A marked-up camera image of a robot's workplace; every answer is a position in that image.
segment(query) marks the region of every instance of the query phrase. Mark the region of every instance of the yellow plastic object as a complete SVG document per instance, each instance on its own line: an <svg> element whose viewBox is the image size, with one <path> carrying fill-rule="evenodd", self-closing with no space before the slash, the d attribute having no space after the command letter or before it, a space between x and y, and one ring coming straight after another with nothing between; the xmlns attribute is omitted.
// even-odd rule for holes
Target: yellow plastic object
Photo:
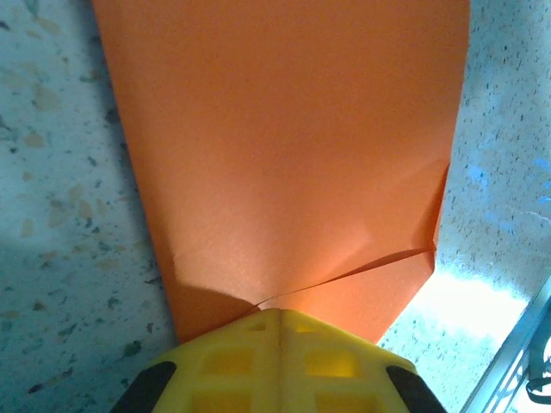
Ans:
<svg viewBox="0 0 551 413"><path fill-rule="evenodd" d="M401 357L297 311L239 319L156 359L176 364L154 413L409 413Z"/></svg>

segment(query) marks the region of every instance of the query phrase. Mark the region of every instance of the speckled floor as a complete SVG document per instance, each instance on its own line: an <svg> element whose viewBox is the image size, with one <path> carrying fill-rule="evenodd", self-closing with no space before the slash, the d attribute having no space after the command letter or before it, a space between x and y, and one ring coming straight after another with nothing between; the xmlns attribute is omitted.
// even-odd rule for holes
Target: speckled floor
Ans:
<svg viewBox="0 0 551 413"><path fill-rule="evenodd" d="M459 411L551 266L551 11L474 0L435 275L381 340ZM108 411L175 344L88 0L0 3L0 412Z"/></svg>

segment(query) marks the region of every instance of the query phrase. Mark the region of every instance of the folded paper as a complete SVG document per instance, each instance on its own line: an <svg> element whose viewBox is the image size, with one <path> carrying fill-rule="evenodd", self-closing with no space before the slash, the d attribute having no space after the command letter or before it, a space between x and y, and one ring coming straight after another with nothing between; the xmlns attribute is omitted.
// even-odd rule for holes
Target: folded paper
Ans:
<svg viewBox="0 0 551 413"><path fill-rule="evenodd" d="M433 270L467 0L95 0L181 341L280 306L377 340Z"/></svg>

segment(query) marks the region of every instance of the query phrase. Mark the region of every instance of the plastic rectangular hole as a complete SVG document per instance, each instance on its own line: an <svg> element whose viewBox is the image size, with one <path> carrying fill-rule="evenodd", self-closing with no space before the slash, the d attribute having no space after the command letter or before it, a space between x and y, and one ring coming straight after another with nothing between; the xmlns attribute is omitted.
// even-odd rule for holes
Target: plastic rectangular hole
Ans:
<svg viewBox="0 0 551 413"><path fill-rule="evenodd" d="M318 333L319 329L316 328L315 325L310 325L308 323L305 323L304 321L300 320L295 326L294 330L297 333Z"/></svg>
<svg viewBox="0 0 551 413"><path fill-rule="evenodd" d="M264 321L254 323L249 327L249 331L266 331L266 323Z"/></svg>
<svg viewBox="0 0 551 413"><path fill-rule="evenodd" d="M207 354L201 372L220 376L240 376L252 373L252 348L217 348Z"/></svg>
<svg viewBox="0 0 551 413"><path fill-rule="evenodd" d="M387 413L387 409L374 395L319 392L316 413Z"/></svg>
<svg viewBox="0 0 551 413"><path fill-rule="evenodd" d="M326 377L362 377L357 358L349 351L316 348L306 354L306 374Z"/></svg>

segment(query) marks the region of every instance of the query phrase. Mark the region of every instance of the gray floor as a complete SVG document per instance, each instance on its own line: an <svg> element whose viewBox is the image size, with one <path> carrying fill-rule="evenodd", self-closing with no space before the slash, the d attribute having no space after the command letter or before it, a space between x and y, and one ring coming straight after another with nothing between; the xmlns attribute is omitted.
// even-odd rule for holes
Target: gray floor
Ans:
<svg viewBox="0 0 551 413"><path fill-rule="evenodd" d="M551 265L551 11L474 0L438 268L381 340L458 411ZM0 2L0 412L107 411L174 345L90 2Z"/></svg>

